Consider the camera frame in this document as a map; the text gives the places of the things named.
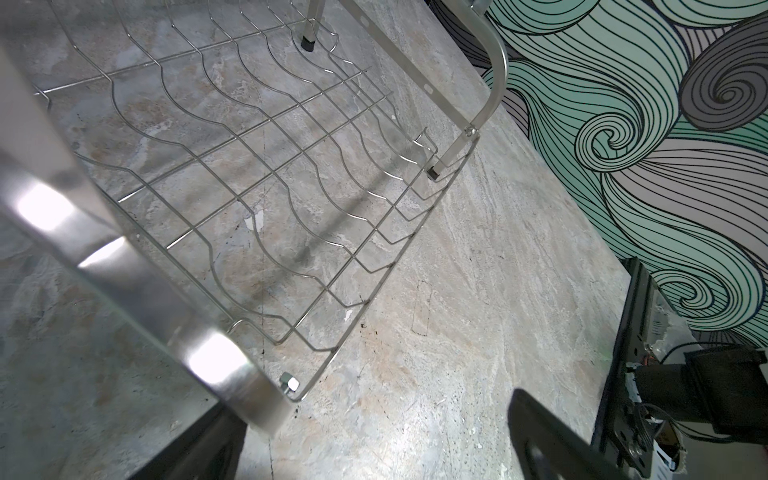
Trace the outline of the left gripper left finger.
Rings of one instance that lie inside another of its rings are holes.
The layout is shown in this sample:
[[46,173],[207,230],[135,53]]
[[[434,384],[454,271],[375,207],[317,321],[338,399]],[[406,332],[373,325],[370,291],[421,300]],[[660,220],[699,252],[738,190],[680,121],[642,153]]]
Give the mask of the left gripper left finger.
[[234,479],[247,424],[216,404],[130,479]]

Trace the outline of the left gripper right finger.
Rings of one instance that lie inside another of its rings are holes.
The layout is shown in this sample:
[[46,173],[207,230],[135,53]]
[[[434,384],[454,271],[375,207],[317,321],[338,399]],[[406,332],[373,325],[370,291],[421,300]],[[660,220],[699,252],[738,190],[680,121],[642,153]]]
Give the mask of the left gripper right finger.
[[508,407],[511,443],[525,479],[624,479],[598,452],[522,388]]

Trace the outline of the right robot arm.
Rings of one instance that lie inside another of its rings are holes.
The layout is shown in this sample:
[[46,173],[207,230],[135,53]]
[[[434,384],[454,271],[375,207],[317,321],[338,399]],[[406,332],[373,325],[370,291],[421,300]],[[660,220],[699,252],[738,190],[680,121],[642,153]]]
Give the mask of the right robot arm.
[[634,370],[640,404],[675,421],[708,423],[730,442],[765,445],[766,351],[717,345],[683,357]]

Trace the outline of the steel two-tier dish rack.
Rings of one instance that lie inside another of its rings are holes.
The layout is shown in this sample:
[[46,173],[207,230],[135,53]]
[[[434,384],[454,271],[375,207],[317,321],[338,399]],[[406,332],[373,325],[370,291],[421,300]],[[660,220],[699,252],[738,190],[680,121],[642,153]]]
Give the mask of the steel two-tier dish rack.
[[361,1],[5,1],[1,214],[274,434],[471,158],[481,99]]

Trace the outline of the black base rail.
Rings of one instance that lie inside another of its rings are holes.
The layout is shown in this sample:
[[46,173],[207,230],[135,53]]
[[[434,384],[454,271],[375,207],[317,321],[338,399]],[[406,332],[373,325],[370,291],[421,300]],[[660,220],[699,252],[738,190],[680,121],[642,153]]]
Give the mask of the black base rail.
[[680,327],[684,333],[688,328],[639,258],[625,259],[622,265],[630,274],[630,283],[591,446],[629,478],[648,479],[654,447],[643,439],[637,425],[635,405],[640,395],[634,370],[661,359],[673,346],[672,327]]

